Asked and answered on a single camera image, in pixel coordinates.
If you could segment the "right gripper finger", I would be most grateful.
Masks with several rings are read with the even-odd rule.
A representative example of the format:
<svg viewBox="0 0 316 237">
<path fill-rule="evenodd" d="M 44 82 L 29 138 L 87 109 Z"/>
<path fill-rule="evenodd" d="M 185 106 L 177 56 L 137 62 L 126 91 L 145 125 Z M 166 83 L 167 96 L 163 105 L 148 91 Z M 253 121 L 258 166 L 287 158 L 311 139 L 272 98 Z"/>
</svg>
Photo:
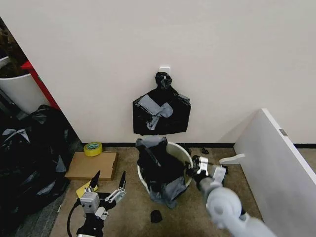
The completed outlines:
<svg viewBox="0 0 316 237">
<path fill-rule="evenodd" d="M 185 173 L 186 174 L 199 174 L 200 167 L 198 163 L 193 162 L 190 164 L 188 161 L 185 162 Z"/>
<path fill-rule="evenodd" d="M 192 161 L 194 164 L 195 169 L 197 169 L 197 173 L 207 173 L 208 172 L 208 165 L 212 165 L 211 162 L 208 161 L 208 158 L 201 157 L 194 155 L 192 157 Z"/>
</svg>

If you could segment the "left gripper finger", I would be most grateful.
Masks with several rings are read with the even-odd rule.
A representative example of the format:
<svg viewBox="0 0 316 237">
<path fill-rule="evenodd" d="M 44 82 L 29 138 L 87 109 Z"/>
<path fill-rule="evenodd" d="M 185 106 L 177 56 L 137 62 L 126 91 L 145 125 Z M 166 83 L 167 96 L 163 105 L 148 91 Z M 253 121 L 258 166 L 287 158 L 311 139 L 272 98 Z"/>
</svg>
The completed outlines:
<svg viewBox="0 0 316 237">
<path fill-rule="evenodd" d="M 84 188 L 84 194 L 87 192 L 96 192 L 97 191 L 97 184 L 98 184 L 98 179 L 100 176 L 101 171 L 99 170 L 96 175 L 91 179 L 88 187 Z"/>
<path fill-rule="evenodd" d="M 105 201 L 108 203 L 116 202 L 118 203 L 126 194 L 126 171 L 122 173 L 119 186 L 115 189 L 108 197 L 105 198 Z"/>
</svg>

